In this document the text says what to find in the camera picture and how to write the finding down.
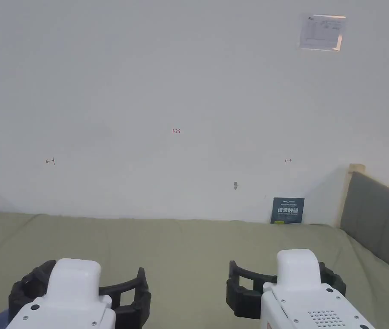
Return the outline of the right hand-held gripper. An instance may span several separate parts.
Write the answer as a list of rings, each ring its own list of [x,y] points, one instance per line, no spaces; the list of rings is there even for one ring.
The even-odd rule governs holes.
[[[282,250],[276,259],[277,276],[229,262],[226,303],[235,316],[261,319],[262,329],[374,328],[345,298],[347,286],[340,275],[313,252]],[[241,277],[253,282],[251,290],[240,285]]]

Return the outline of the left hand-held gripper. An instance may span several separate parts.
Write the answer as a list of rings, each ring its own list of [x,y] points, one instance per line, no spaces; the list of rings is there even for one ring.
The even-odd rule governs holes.
[[[48,260],[13,284],[8,329],[141,329],[150,315],[145,269],[121,284],[99,287],[96,261]],[[121,295],[134,290],[131,304]]]

